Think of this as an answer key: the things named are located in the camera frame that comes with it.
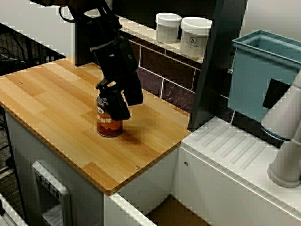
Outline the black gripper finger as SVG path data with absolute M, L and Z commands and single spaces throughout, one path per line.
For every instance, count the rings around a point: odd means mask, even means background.
M 100 89 L 99 97 L 114 121 L 123 121 L 130 118 L 130 112 L 120 90 L 115 88 Z
M 129 106 L 143 103 L 142 87 L 137 73 L 126 78 L 123 90 Z

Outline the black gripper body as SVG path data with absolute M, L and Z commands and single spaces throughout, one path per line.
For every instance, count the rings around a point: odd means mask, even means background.
M 95 54 L 104 75 L 96 87 L 100 94 L 109 90 L 107 86 L 111 82 L 125 94 L 139 93 L 137 61 L 127 38 L 119 35 L 108 43 L 92 46 L 90 51 Z

